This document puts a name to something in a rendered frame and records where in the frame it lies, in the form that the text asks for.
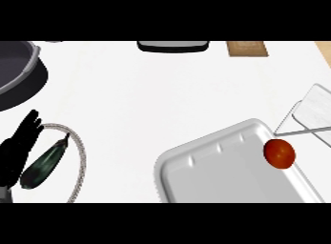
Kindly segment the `brown wooden board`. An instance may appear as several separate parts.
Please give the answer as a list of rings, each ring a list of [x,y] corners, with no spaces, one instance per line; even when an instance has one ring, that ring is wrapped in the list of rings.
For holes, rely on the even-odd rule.
[[[231,56],[268,56],[268,50],[262,41],[228,41],[227,47]]]

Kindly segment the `dark grey pot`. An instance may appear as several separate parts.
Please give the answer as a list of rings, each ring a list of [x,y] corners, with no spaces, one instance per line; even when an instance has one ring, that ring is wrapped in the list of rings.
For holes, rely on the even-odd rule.
[[[0,112],[37,94],[46,80],[40,47],[30,41],[0,41]]]

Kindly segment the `dark green eggplant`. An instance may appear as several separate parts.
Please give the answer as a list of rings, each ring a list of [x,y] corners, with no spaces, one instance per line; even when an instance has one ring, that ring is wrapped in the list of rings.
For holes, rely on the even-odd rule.
[[[23,172],[20,177],[23,189],[33,190],[45,183],[68,148],[68,139],[70,136],[65,135]]]

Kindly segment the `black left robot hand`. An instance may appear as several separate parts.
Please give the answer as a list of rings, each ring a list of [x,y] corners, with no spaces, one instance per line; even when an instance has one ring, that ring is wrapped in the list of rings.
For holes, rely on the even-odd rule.
[[[14,136],[0,144],[0,187],[9,189],[15,185],[43,129],[39,112],[33,110],[24,117]]]

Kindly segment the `black and grey appliance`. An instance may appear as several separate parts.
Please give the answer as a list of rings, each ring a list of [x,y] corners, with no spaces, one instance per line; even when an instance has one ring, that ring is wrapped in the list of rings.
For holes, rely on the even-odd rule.
[[[209,48],[207,41],[138,41],[136,45],[142,51],[163,53],[197,52]]]

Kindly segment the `woven wicker basket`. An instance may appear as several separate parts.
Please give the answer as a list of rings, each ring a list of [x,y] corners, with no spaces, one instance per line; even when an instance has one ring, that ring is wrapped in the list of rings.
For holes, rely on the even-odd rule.
[[[77,180],[76,180],[76,186],[71,193],[71,196],[68,198],[67,203],[76,203],[76,199],[80,193],[82,185],[83,185],[83,179],[86,175],[86,150],[85,145],[82,142],[82,139],[76,133],[76,131],[68,128],[65,125],[55,124],[55,123],[45,123],[43,124],[46,130],[57,130],[60,132],[64,132],[70,135],[70,138],[73,139],[76,143],[77,148],[77,154],[79,154],[79,172],[77,172]]]

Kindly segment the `white plastic tray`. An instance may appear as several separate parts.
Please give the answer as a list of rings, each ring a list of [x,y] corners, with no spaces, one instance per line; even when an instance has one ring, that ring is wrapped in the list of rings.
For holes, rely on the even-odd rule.
[[[320,203],[300,168],[280,170],[264,157],[274,138],[265,123],[249,119],[166,151],[154,178],[165,203]]]

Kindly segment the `white tiered shelf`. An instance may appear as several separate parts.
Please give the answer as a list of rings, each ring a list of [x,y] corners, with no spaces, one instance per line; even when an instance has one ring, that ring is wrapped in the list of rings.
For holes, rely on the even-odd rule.
[[[314,84],[303,99],[295,104],[275,134],[295,135],[286,131],[286,121],[292,119],[303,131],[311,131],[314,136],[331,148],[331,91],[320,84]]]

